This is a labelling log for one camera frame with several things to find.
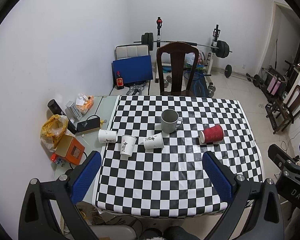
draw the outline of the white paper cup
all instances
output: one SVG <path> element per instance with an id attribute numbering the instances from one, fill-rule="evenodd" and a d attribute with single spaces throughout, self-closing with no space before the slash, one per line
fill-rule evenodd
<path id="1" fill-rule="evenodd" d="M 143 139 L 145 149 L 155 149 L 163 147 L 162 133 L 155 134 L 153 136 Z"/>
<path id="2" fill-rule="evenodd" d="M 131 135 L 122 135 L 121 138 L 120 154 L 131 157 L 137 138 Z"/>
<path id="3" fill-rule="evenodd" d="M 118 141 L 118 133 L 116 131 L 99 130 L 100 143 L 115 143 Z"/>

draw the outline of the checkered tablecloth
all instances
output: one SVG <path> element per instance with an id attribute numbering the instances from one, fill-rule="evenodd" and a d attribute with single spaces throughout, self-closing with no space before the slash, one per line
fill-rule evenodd
<path id="1" fill-rule="evenodd" d="M 163 134 L 164 148 L 146 150 L 145 137 L 161 131 L 161 112 L 174 109 L 183 125 Z M 258 150 L 238 101 L 172 96 L 119 96 L 110 130 L 118 142 L 103 147 L 96 206 L 147 217 L 194 217 L 222 212 L 221 202 L 202 168 L 202 154 L 214 152 L 235 174 L 262 182 Z M 224 139 L 201 144 L 198 133 L 220 124 Z M 137 138 L 132 157 L 120 156 L 121 136 Z"/>

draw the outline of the blue folder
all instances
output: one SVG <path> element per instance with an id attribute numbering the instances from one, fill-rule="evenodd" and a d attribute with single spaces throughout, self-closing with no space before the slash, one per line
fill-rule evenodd
<path id="1" fill-rule="evenodd" d="M 113 61 L 114 76 L 120 71 L 123 82 L 134 83 L 144 80 L 152 80 L 151 56 L 131 57 Z"/>

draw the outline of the mug handle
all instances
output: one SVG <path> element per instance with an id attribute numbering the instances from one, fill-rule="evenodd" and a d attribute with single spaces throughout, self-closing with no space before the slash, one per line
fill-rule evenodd
<path id="1" fill-rule="evenodd" d="M 183 124 L 182 117 L 179 117 L 178 120 L 177 120 L 177 127 L 176 128 L 178 128 L 182 124 Z"/>

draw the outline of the black pants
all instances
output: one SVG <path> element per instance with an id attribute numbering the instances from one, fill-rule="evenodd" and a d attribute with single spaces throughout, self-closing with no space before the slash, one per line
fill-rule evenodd
<path id="1" fill-rule="evenodd" d="M 149 228 L 145 230 L 138 239 L 144 240 L 154 237 L 163 237 L 166 240 L 200 240 L 179 226 L 169 227 L 164 231 L 163 234 L 159 229 Z"/>

